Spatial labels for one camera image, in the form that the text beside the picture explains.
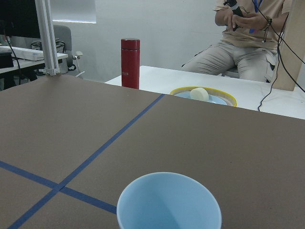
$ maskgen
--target window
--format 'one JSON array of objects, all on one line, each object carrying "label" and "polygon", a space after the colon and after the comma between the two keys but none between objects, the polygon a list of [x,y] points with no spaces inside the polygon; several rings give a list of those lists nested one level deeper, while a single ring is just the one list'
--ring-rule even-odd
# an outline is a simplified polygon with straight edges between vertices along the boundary
[{"label": "window", "polygon": [[96,23],[95,0],[51,0],[53,21]]}]

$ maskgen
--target white table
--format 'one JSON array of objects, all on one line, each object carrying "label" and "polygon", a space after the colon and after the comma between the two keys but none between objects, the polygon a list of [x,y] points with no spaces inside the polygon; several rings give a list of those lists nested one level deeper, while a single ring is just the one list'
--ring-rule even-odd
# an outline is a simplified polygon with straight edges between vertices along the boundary
[{"label": "white table", "polygon": [[[121,86],[121,76],[106,83]],[[271,84],[156,67],[140,67],[141,90],[169,94],[172,90],[185,86],[215,88],[235,97],[237,107],[257,110],[260,101],[270,92]],[[305,119],[305,93],[298,87],[293,92],[273,89],[260,110]]]},{"label": "white table", "polygon": [[[67,58],[68,55],[64,54],[64,53],[58,53],[57,54],[57,59],[64,59]],[[20,68],[27,68],[27,67],[31,67],[31,66],[35,66],[35,65],[39,65],[44,63],[44,60],[40,60],[40,61],[30,61],[30,60],[24,60],[24,59],[18,59],[19,64],[20,64]],[[1,68],[0,69],[0,73],[6,73],[6,72],[10,72],[10,71],[14,71],[18,69],[18,64],[17,61],[14,60],[14,67],[10,67],[10,68]]]}]

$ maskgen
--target wristband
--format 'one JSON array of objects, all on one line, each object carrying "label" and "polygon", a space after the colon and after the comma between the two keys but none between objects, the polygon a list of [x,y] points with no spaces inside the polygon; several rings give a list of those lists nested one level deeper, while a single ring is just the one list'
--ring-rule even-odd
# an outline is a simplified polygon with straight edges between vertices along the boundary
[{"label": "wristband", "polygon": [[266,26],[261,29],[263,31],[266,31],[272,23],[272,18],[270,18],[269,16],[266,16],[266,20],[267,20]]}]

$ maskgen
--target bottle cap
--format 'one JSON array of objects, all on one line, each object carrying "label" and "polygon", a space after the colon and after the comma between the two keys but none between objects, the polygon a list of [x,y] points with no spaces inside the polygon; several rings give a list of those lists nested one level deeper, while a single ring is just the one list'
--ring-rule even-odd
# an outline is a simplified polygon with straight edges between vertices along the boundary
[{"label": "bottle cap", "polygon": [[140,40],[135,38],[121,39],[121,48],[127,50],[139,50]]}]

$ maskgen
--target blue tape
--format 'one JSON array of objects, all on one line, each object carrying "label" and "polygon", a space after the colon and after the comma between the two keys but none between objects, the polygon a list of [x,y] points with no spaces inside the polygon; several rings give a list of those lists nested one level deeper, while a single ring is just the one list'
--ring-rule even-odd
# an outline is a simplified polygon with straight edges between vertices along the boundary
[{"label": "blue tape", "polygon": [[104,209],[110,213],[113,213],[113,214],[116,214],[116,206],[114,205],[111,205],[111,204],[108,204],[104,201],[101,201],[99,199],[96,199],[96,198],[93,198],[93,197],[90,197],[86,194],[83,194],[81,192],[78,192],[78,191],[75,191],[71,188],[68,188],[68,187],[64,187],[62,190],[61,190],[62,193],[70,196],[70,197],[74,197],[76,199],[79,199],[79,200],[82,200],[88,204],[91,204],[91,205],[94,205],[98,208],[101,208],[101,209]]},{"label": "blue tape", "polygon": [[[97,156],[99,156],[109,145],[111,145],[118,137],[120,137],[131,125],[133,125],[139,118],[141,118],[148,110],[150,110],[157,102],[159,102],[164,97],[161,94],[156,100],[154,100],[148,107],[141,111],[135,118],[133,118],[126,126],[124,126],[119,132],[117,132],[113,137],[111,137],[104,145],[102,145],[95,153],[93,153],[87,160],[85,160],[79,167],[77,167],[72,173],[70,173],[60,184],[53,187],[47,195],[45,195],[41,200],[39,200],[33,207],[31,207],[27,212],[25,212],[17,221],[15,221],[9,229],[17,229],[23,223],[25,223],[31,216],[33,216],[40,208],[42,208],[50,199],[52,199],[58,192],[60,192],[72,179],[74,179],[80,172],[82,172]],[[87,201],[94,203],[98,206],[107,206],[114,212],[111,205],[106,204],[102,201],[95,201],[93,198],[78,192],[72,192],[72,189],[65,189],[67,193],[73,193],[74,196],[86,199]]]},{"label": "blue tape", "polygon": [[[57,183],[55,183],[53,181],[50,181],[50,180],[42,178],[38,175],[29,173],[29,172],[27,172],[23,169],[15,167],[15,166],[9,165],[9,164],[7,164],[3,161],[0,161],[0,167],[4,168],[4,169],[6,169],[6,170],[8,170],[8,171],[10,171],[14,174],[17,174],[21,177],[27,178],[29,180],[32,180],[36,183],[39,183],[41,185],[44,185],[44,186],[47,186],[47,187],[50,187],[50,188],[55,188],[58,185]],[[85,195],[81,192],[75,191],[75,190],[73,190],[71,188],[68,188],[68,187],[64,187],[63,189],[60,190],[60,192],[66,194],[68,196],[74,197],[78,200],[84,201],[88,204],[92,204],[92,205],[94,205],[98,208],[101,208],[103,210],[106,210],[110,213],[116,214],[116,206],[108,204],[106,202],[103,202],[99,199],[90,197],[88,195]]]},{"label": "blue tape", "polygon": [[41,185],[44,185],[44,186],[47,186],[47,187],[50,187],[50,188],[55,188],[56,185],[58,185],[57,183],[53,182],[53,181],[50,181],[50,180],[47,180],[45,178],[42,178],[38,175],[35,175],[35,174],[32,174],[32,173],[29,173],[23,169],[20,169],[20,168],[17,168],[15,166],[11,166],[3,161],[0,161],[0,167],[1,168],[4,168],[12,173],[15,173],[15,174],[18,174],[22,177],[25,177],[27,179],[30,179],[32,181],[35,181]]}]

